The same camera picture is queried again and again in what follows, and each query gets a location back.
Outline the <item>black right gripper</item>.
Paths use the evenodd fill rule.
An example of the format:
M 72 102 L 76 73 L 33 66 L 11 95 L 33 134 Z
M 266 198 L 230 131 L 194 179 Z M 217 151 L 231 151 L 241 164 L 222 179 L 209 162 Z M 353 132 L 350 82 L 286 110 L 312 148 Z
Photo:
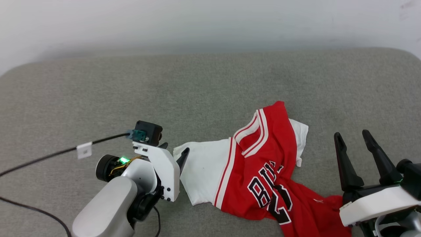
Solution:
M 372 154 L 376 163 L 380 175 L 379 184 L 364 186 L 363 179 L 356 174 L 356 171 L 347 155 L 347 147 L 341 134 L 336 132 L 334 134 L 334 143 L 341 190 L 343 191 L 343 205 L 354 202 L 359 198 L 380 192 L 386 188 L 399 186 L 403 178 L 398 172 L 396 166 L 391 162 L 371 133 L 364 129 L 362 130 L 362 136 L 367 150 Z

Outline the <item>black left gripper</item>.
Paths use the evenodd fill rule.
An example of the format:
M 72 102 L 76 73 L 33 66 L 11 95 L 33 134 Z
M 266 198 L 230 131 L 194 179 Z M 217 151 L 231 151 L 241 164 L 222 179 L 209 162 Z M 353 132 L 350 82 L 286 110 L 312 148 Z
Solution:
M 158 147 L 161 149 L 167 149 L 168 142 L 164 142 Z M 187 147 L 181 152 L 180 157 L 176 161 L 180 169 L 180 175 L 183 172 L 183 168 L 187 161 L 189 152 L 190 149 L 189 147 Z M 128 209 L 128 221 L 131 223 L 143 222 L 149 215 L 152 208 L 156 205 L 156 203 L 161 199 L 161 197 L 164 194 L 164 188 L 160 185 L 158 185 L 158 187 L 152 193 L 148 194 L 146 193 L 145 189 L 141 187 L 140 184 L 136 183 L 136 187 L 136 197 Z

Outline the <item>red white basketball jersey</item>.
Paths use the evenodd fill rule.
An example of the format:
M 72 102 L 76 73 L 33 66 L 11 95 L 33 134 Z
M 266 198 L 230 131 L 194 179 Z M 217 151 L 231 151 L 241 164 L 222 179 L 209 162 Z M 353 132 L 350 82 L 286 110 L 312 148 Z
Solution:
M 227 139 L 187 142 L 181 182 L 193 206 L 211 203 L 228 214 L 273 219 L 285 237 L 352 237 L 342 224 L 342 197 L 322 197 L 292 180 L 301 167 L 308 126 L 288 117 L 283 101 L 258 109 Z

